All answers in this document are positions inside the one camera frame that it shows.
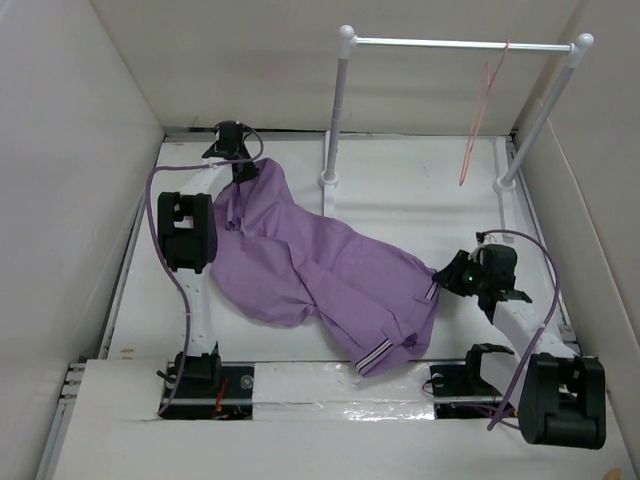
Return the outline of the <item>purple trousers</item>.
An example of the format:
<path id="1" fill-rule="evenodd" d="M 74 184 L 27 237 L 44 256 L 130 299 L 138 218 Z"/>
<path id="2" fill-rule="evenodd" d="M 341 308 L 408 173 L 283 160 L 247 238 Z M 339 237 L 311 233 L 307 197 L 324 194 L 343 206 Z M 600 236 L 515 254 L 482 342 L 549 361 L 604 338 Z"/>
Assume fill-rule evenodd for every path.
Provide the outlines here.
<path id="1" fill-rule="evenodd" d="M 298 205 L 281 165 L 258 163 L 213 203 L 211 276 L 244 315 L 279 327 L 321 320 L 362 377 L 418 360 L 439 300 L 434 270 L 404 250 Z"/>

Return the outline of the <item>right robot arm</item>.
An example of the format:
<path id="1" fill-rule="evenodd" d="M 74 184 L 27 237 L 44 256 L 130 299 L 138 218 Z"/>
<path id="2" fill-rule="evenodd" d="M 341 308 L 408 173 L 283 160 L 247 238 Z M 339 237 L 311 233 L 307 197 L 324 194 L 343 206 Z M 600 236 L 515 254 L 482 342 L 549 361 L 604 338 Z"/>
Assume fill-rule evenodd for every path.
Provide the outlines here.
<path id="1" fill-rule="evenodd" d="M 460 250 L 434 276 L 460 297 L 474 297 L 507 346 L 475 344 L 462 381 L 473 393 L 494 388 L 505 401 L 494 416 L 515 414 L 529 444 L 597 450 L 606 440 L 605 370 L 595 357 L 567 346 L 516 287 L 518 255 L 510 246 L 481 244 Z"/>

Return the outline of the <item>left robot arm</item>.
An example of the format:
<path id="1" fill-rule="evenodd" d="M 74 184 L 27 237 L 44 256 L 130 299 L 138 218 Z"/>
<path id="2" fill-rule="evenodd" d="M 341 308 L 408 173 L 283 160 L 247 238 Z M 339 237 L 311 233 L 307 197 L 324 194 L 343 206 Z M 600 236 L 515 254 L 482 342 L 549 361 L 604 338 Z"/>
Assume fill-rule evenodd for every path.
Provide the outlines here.
<path id="1" fill-rule="evenodd" d="M 219 166 L 232 168 L 232 180 L 255 179 L 257 156 L 245 145 L 254 130 L 240 121 L 215 125 L 216 140 L 202 154 L 201 162 L 188 166 L 156 166 L 145 186 L 145 209 L 152 242 L 161 267 L 177 288 L 184 305 L 184 345 L 174 366 L 159 375 L 176 397 L 181 389 L 193 388 L 201 396 L 212 396 L 222 387 L 218 339 L 211 320 L 210 268 L 216 258 L 218 238 L 210 188 Z M 152 202 L 152 182 L 159 172 L 192 171 L 194 175 L 177 191 L 161 192 Z"/>

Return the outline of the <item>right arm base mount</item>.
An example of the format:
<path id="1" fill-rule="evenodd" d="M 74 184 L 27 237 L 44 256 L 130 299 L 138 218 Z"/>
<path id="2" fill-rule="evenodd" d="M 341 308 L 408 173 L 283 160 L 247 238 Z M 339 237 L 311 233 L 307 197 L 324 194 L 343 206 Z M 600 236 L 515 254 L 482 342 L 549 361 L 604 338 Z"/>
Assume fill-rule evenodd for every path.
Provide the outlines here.
<path id="1" fill-rule="evenodd" d="M 463 360 L 429 364 L 429 378 L 422 391 L 433 400 L 436 419 L 491 418 L 497 412 L 501 393 L 480 375 L 483 358 L 490 354 L 513 356 L 514 352 L 505 346 L 481 343 L 474 344 Z"/>

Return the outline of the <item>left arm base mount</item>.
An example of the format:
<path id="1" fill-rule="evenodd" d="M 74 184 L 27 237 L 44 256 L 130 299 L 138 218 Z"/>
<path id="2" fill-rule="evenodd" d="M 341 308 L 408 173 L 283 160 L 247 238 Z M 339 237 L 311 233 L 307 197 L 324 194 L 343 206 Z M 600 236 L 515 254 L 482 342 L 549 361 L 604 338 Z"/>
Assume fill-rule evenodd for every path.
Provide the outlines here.
<path id="1" fill-rule="evenodd" d="M 214 349 L 200 357 L 176 355 L 156 374 L 164 381 L 159 417 L 166 420 L 250 420 L 255 365 L 223 363 Z"/>

